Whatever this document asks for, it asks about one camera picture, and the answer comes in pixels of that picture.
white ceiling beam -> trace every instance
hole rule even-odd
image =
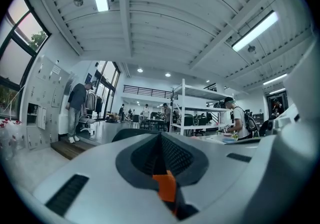
[[[46,8],[46,11],[50,15],[52,21],[58,28],[58,30],[61,32],[63,37],[66,39],[66,41],[70,44],[70,46],[74,49],[74,51],[80,56],[84,52],[82,47],[79,45],[79,43],[76,41],[74,36],[72,35],[69,28],[66,26],[62,16],[60,15],[58,9],[55,6],[55,3],[53,0],[41,0],[44,7]]]
[[[261,82],[256,82],[256,83],[253,83],[253,84],[251,84],[249,86],[245,86],[245,87],[243,87],[243,90],[245,90],[246,92],[249,92],[250,90],[256,89],[258,87],[263,87],[264,86],[264,84],[263,84],[264,82],[266,82],[268,80],[272,80],[273,78],[281,76],[282,74],[289,74],[293,69],[294,69],[293,67],[290,67],[289,69],[283,70],[283,71],[281,71],[281,72],[279,72],[279,73],[277,73],[275,75],[269,76],[267,79],[264,79]]]
[[[298,37],[296,37],[294,40],[285,44],[280,49],[272,52],[271,54],[267,55],[266,57],[260,59],[259,61],[255,62],[255,63],[253,63],[252,65],[238,71],[237,73],[227,77],[226,80],[231,81],[231,80],[239,78],[249,72],[252,72],[252,71],[258,69],[259,67],[266,65],[269,62],[273,61],[274,59],[282,56],[284,53],[286,53],[289,50],[292,50],[293,48],[297,47],[298,45],[305,42],[306,40],[310,40],[310,43],[311,43],[312,38],[313,38],[312,32],[310,29],[308,29],[304,33],[302,33]]]
[[[208,55],[212,55],[218,46],[224,43],[233,33],[235,33],[234,29],[239,29],[242,25],[244,25],[245,22],[248,21],[249,18],[261,7],[261,3],[264,3],[265,1],[266,0],[250,0],[230,21],[229,25],[226,25],[222,31],[190,63],[190,69],[196,67]]]
[[[122,62],[127,64],[136,64],[139,66],[148,66],[148,67],[154,67],[163,69],[169,72],[177,72],[181,74],[185,74],[188,76],[195,76],[204,80],[211,80],[215,81],[217,83],[221,83],[225,86],[228,86],[230,88],[233,88],[239,92],[244,92],[244,89],[242,86],[239,86],[238,84],[234,82],[227,82],[226,79],[222,76],[219,76],[217,74],[214,74],[210,71],[206,71],[203,69],[195,69],[190,70],[189,64],[183,64],[179,61],[168,61],[164,58],[161,58],[161,56],[153,56],[153,57],[146,57],[143,54],[134,54],[134,57],[128,57],[126,56],[126,53],[124,50],[122,51],[112,51],[112,53],[106,53],[105,51],[86,51],[85,54],[81,56],[82,60],[102,60],[102,61],[113,61],[113,62]]]
[[[127,55],[132,57],[132,39],[131,39],[131,25],[130,25],[130,3],[129,0],[119,0],[120,5],[120,17],[123,29],[123,37],[126,44]]]

paper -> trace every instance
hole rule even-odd
[[[59,74],[59,73],[60,73],[60,70],[61,70],[61,68],[59,68],[58,66],[54,66],[54,67],[52,68],[52,71],[53,71],[55,74]]]

person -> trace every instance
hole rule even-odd
[[[252,132],[249,132],[245,126],[245,113],[243,109],[236,105],[235,100],[232,97],[226,97],[224,99],[224,104],[227,109],[232,109],[234,111],[234,127],[228,128],[227,133],[236,131],[238,133],[238,140],[243,140],[247,138],[252,138]]]
[[[83,115],[87,115],[86,113],[86,96],[87,90],[93,90],[92,82],[88,82],[86,84],[78,83],[73,88],[70,93],[68,103],[66,105],[66,109],[68,110],[68,137],[70,143],[75,143],[75,141],[79,141],[80,139],[76,136],[76,127],[79,123],[81,108],[83,107]]]
[[[166,124],[167,124],[167,126],[166,126],[166,129],[167,129],[167,132],[169,132],[170,131],[170,118],[171,118],[171,109],[170,109],[170,107],[167,105],[167,103],[164,103],[163,104],[163,107],[164,107],[164,111],[165,111],[165,113],[164,113],[164,115],[165,115],[165,120],[166,120]]]
[[[278,117],[284,112],[283,105],[279,102],[278,98],[275,98],[273,100],[273,103],[274,103],[274,107],[272,109],[272,113],[274,114],[274,116]]]
[[[125,104],[122,104],[119,109],[119,118],[120,118],[121,122],[123,122],[123,120],[125,118],[125,113],[124,113],[125,108],[124,107],[125,107]]]
[[[145,107],[143,108],[143,117],[145,119],[149,118],[149,106],[148,106],[148,104],[145,104]]]

railing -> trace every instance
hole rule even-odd
[[[135,86],[129,86],[129,85],[124,85],[123,92],[138,94],[138,95],[145,95],[145,96],[152,96],[152,97],[169,98],[169,99],[171,99],[171,95],[172,95],[171,91],[155,90],[155,89],[135,87]],[[175,100],[178,99],[177,94],[174,94],[173,96]]]

vent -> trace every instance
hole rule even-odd
[[[74,175],[45,205],[56,214],[63,216],[88,180],[88,177]]]

